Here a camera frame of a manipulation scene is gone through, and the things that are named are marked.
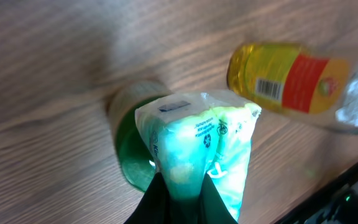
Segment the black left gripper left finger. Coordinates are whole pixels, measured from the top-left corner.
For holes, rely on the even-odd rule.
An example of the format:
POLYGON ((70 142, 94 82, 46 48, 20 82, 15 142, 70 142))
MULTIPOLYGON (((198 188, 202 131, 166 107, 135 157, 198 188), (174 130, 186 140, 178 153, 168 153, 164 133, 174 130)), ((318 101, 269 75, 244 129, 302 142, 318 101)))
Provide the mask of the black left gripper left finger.
POLYGON ((170 224, 170 196, 161 173, 156 173, 138 206, 124 224, 170 224))

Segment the green lid seasoning jar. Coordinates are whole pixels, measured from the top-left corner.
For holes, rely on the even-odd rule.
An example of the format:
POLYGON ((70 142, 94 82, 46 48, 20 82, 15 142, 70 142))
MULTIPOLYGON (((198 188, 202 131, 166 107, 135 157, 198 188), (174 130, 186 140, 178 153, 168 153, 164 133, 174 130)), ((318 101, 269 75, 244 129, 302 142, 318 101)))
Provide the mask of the green lid seasoning jar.
POLYGON ((123 176, 133 187, 146 191, 153 179, 153 159, 135 125, 135 110, 171 91, 155 80, 124 85, 108 106, 108 119, 117 159, 123 176))

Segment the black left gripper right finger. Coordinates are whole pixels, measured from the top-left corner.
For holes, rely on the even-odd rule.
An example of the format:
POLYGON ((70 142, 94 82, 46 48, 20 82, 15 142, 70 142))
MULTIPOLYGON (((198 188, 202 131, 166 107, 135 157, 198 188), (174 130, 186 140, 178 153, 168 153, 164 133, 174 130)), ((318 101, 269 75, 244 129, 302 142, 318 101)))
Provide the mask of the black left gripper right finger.
POLYGON ((204 176, 201 186, 199 224, 237 224, 208 174, 204 176))

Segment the green white tissue pack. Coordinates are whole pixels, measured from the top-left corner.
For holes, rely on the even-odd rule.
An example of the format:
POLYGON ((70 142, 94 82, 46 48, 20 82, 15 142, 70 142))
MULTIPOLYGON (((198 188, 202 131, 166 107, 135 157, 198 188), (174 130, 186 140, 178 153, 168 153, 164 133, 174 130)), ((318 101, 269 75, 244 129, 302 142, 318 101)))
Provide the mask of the green white tissue pack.
POLYGON ((174 93, 135 111, 135 124, 174 202, 190 217, 204 176, 237 222, 262 109, 229 90, 174 93))

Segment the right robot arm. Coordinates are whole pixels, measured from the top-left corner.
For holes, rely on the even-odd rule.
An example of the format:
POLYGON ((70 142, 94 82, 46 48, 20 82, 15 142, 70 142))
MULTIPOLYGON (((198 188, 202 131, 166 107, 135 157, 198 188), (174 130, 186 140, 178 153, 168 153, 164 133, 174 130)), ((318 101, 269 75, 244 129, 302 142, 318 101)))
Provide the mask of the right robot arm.
POLYGON ((358 224, 358 163, 275 223, 358 224))

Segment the yellow dish soap bottle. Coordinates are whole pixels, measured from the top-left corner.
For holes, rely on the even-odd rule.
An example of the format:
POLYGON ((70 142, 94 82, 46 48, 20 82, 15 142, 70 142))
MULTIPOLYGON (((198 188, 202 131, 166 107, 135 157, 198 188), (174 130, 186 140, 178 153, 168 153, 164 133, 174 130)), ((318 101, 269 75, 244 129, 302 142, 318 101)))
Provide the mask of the yellow dish soap bottle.
POLYGON ((330 131, 358 134, 358 47, 245 44, 231 56, 227 85, 263 109, 330 131))

